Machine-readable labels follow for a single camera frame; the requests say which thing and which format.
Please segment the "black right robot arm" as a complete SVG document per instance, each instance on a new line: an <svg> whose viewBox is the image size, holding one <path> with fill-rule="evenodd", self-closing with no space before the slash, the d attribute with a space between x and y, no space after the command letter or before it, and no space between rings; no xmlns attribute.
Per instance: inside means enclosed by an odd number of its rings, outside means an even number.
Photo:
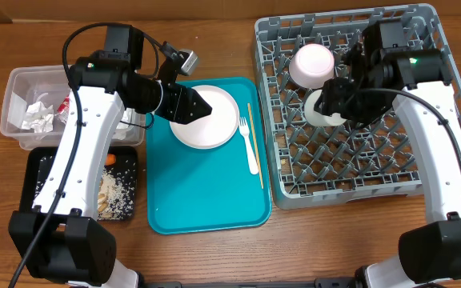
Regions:
<svg viewBox="0 0 461 288"><path fill-rule="evenodd" d="M399 238L395 256L356 271L353 287L432 287L461 279L461 129L443 52L409 47L399 20L363 31L347 54L351 77L332 78L307 100L312 126L359 125L393 110L423 185L427 222Z"/></svg>

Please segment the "white napkin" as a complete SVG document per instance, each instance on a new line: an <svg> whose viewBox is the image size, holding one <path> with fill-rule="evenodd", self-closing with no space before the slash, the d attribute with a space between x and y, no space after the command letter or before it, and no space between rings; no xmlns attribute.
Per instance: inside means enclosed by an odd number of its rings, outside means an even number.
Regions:
<svg viewBox="0 0 461 288"><path fill-rule="evenodd" d="M133 122L134 110L133 109L125 109L122 119L116 127L116 130L113 135L113 139L115 140L123 140L126 138L126 134L129 130L132 129L131 123Z"/></svg>

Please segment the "orange carrot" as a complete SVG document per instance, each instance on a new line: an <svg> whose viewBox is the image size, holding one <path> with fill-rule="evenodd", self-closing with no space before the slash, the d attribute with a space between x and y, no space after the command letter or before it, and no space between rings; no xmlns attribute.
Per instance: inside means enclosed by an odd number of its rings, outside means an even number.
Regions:
<svg viewBox="0 0 461 288"><path fill-rule="evenodd" d="M106 166L111 166L111 165L113 165L115 163L116 163L116 156L114 154L108 154L106 156L105 165Z"/></svg>

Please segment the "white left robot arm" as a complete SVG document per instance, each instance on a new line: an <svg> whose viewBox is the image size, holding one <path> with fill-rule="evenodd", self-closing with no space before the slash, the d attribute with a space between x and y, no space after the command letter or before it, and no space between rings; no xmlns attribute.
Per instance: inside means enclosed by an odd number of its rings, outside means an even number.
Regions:
<svg viewBox="0 0 461 288"><path fill-rule="evenodd" d="M98 222L102 170L126 109L183 125L211 114L195 90L177 83L197 65L191 50L108 22L104 47L64 66L70 107L53 165L38 194L22 195L8 226L20 270L76 287L145 286L116 258L115 238Z"/></svg>

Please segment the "white paper cup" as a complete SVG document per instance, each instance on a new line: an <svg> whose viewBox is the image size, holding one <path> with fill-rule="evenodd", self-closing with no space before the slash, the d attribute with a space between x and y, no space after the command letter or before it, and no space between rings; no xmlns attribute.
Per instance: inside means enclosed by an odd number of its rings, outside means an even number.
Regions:
<svg viewBox="0 0 461 288"><path fill-rule="evenodd" d="M338 113L326 116L314 110L315 103L320 98L321 93L321 90L315 90L308 96L303 108L306 121L312 126L340 126L345 123L347 120L341 118Z"/></svg>

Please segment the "pink plate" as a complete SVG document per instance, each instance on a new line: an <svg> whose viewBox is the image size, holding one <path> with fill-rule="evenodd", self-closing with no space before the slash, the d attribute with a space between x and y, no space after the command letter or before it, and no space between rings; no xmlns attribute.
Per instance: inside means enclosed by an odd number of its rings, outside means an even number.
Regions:
<svg viewBox="0 0 461 288"><path fill-rule="evenodd" d="M212 107L211 114L187 125L171 122L174 136L183 144L196 149L212 149L223 145L232 138L238 127L237 102L217 86L195 86L194 90Z"/></svg>

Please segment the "red snack wrapper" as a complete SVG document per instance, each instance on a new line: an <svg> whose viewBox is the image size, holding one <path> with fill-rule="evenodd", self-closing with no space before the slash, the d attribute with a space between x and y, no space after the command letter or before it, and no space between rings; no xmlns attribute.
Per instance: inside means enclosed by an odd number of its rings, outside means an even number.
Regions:
<svg viewBox="0 0 461 288"><path fill-rule="evenodd" d="M59 105L56 113L56 118L63 124L67 123L70 112L70 98L66 96L63 102Z"/></svg>

